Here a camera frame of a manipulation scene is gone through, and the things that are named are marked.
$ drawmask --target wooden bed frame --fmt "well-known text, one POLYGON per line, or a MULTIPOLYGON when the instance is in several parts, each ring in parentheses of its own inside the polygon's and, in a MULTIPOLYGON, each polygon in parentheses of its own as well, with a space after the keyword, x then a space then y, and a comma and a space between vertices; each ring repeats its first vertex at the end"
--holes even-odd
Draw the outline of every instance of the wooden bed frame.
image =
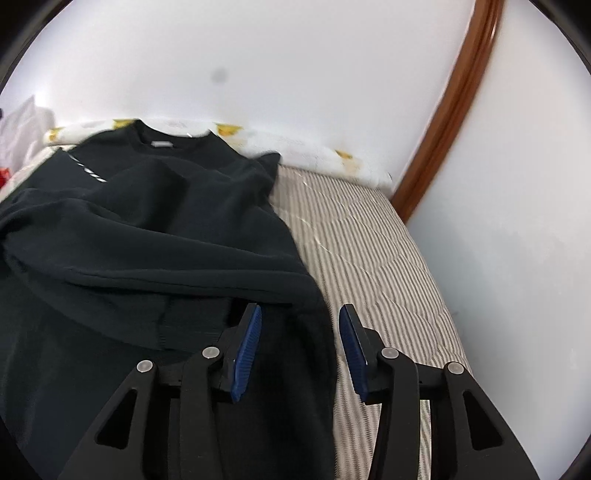
POLYGON ((505 0, 476 0, 447 88, 391 199, 392 206, 404 223, 431 185, 472 106, 491 57, 504 4, 505 0))

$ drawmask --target black sweatshirt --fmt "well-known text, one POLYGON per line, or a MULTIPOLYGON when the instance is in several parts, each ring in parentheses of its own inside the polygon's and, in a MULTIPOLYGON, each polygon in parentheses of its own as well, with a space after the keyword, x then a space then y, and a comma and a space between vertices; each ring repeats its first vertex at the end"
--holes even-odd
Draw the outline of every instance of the black sweatshirt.
POLYGON ((0 205, 0 414, 44 478, 139 360, 200 352, 256 301, 249 386, 219 409, 225 469, 332 480, 332 327, 268 203, 278 161, 136 121, 57 152, 0 205))

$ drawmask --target white wall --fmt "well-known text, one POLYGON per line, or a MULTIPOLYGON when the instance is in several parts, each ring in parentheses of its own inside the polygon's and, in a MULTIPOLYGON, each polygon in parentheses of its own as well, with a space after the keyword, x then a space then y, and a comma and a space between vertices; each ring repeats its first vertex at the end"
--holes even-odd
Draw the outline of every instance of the white wall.
POLYGON ((556 480, 591 433, 591 76, 527 0, 410 220, 475 377, 556 480))
POLYGON ((74 0, 0 96, 58 124, 187 118, 349 151, 396 180, 420 141, 474 0, 74 0))

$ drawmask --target mattress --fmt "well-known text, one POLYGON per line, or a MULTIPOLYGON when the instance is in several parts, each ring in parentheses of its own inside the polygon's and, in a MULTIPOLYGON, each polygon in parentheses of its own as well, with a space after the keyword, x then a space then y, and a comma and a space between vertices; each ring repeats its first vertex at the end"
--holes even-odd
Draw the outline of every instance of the mattress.
MULTIPOLYGON (((415 362, 469 368, 451 315, 416 245, 379 191, 280 166, 271 204, 291 229, 319 285, 335 330, 338 379, 334 433, 337 480, 368 477, 379 406, 353 390, 338 332, 339 309, 352 303, 365 327, 415 362)), ((420 479, 430 477, 430 417, 421 401, 420 479)))

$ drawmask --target bed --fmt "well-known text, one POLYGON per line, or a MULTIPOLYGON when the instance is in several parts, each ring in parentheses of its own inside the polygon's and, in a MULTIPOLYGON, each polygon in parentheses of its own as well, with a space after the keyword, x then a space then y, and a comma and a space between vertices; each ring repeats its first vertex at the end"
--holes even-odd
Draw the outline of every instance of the bed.
MULTIPOLYGON (((69 150, 73 145, 63 145, 69 150)), ((43 149, 0 190, 0 201, 56 149, 43 149)), ((379 406, 353 390, 338 334, 338 312, 352 303, 364 326, 414 361, 469 368, 452 317, 406 227, 378 189, 302 168, 280 166, 270 202, 287 224, 302 260, 319 285, 335 329, 338 380, 334 409, 336 479, 366 478, 379 406)), ((419 478, 430 477, 428 402, 421 401, 419 478)))
MULTIPOLYGON (((47 11, 32 19, 0 65, 0 87, 42 27, 68 3, 47 2, 47 11)), ((324 295, 337 339, 339 309, 353 303, 364 326, 377 330, 387 344, 414 361, 435 367, 457 361, 469 368, 452 317, 404 222, 436 175, 469 110, 492 50, 503 3, 476 0, 446 91, 395 192, 389 192, 389 187, 380 190, 330 177, 326 175, 329 172, 280 166, 270 201, 291 229, 302 259, 324 295)), ((44 149, 13 175, 0 190, 0 201, 56 148, 44 149)), ((362 405, 353 391, 340 340, 337 357, 336 478, 360 480, 367 478, 371 465, 379 406, 362 405)), ((421 402, 418 477, 430 477, 426 401, 421 402)))

